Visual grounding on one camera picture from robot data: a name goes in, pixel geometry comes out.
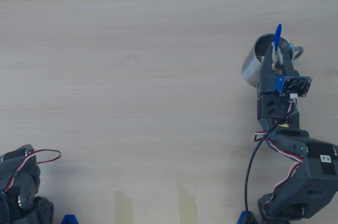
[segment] label sticker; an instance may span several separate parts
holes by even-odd
[[[331,163],[331,157],[329,155],[321,155],[321,162]]]

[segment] wood grain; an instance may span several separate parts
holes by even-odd
[[[80,223],[114,223],[116,191],[134,224],[180,223],[177,184],[197,223],[236,223],[255,147],[256,91],[241,66],[283,24],[314,78],[301,127],[338,144],[338,0],[0,0],[1,152],[30,143],[63,158],[41,166],[40,195]],[[264,145],[249,208],[291,161]],[[337,197],[310,220],[333,223]]]

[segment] blue circuit board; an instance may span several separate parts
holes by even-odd
[[[312,78],[307,76],[276,77],[276,90],[280,96],[298,94],[299,97],[306,97],[311,82]]]

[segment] robotic arm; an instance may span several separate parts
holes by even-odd
[[[282,70],[273,70],[272,53],[271,44],[260,69],[257,119],[262,134],[276,127],[265,138],[267,145],[296,163],[273,193],[258,200],[258,208],[263,224],[287,224],[312,217],[338,191],[338,146],[310,138],[307,131],[301,130],[296,107],[286,116],[292,107],[289,101],[305,97],[312,78],[299,76],[287,54],[283,54]],[[250,223],[257,223],[253,216]]]
[[[40,185],[37,152],[31,145],[24,145],[0,156],[0,224],[52,223],[53,203],[35,196]]]

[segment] mug handle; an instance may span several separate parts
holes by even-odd
[[[294,60],[296,60],[296,59],[298,59],[303,54],[304,49],[301,46],[296,46],[296,47],[294,47],[294,51],[295,51],[295,58],[294,58]]]

